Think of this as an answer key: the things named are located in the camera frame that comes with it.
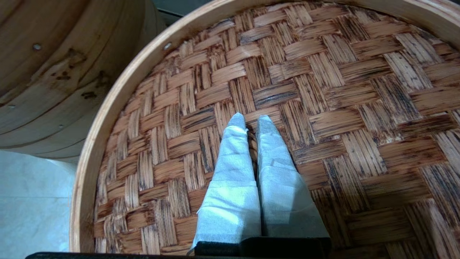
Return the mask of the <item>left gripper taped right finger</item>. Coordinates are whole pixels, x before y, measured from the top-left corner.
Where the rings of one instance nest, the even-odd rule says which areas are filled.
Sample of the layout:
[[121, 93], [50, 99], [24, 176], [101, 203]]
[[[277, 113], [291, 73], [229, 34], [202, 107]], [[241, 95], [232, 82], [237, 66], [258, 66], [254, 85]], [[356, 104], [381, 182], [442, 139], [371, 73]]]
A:
[[264, 234], [282, 238], [328, 238], [312, 195], [269, 116], [259, 117], [256, 138]]

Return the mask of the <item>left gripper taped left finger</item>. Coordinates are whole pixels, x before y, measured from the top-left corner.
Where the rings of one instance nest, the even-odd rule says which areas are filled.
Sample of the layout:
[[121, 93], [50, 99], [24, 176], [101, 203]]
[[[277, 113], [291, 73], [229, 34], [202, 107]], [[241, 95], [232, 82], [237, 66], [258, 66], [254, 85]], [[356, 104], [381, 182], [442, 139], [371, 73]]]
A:
[[261, 210], [245, 118], [235, 113], [223, 131], [217, 162], [197, 212], [191, 250], [200, 242], [237, 244], [261, 236]]

